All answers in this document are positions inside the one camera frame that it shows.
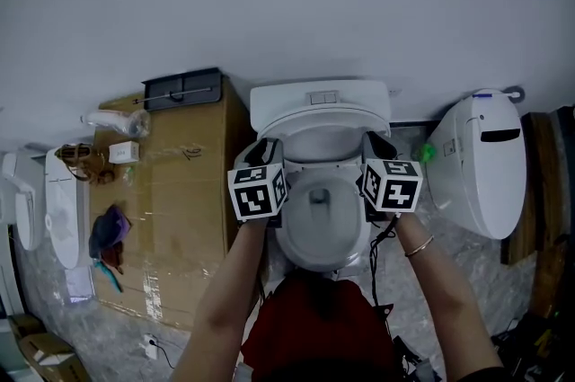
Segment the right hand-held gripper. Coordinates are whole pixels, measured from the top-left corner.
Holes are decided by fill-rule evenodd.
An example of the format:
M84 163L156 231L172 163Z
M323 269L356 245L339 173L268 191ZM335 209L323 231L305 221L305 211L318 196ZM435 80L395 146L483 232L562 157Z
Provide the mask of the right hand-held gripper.
M423 184L420 164L375 131L361 142L361 177L357 180L368 223L387 220L387 213L413 213Z

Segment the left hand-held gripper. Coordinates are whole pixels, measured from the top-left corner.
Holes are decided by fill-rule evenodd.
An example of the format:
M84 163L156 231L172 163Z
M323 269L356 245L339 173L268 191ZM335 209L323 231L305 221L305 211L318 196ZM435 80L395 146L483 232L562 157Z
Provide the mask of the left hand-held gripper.
M261 138L249 145L234 160L227 180L239 223L278 218L288 197L282 141Z

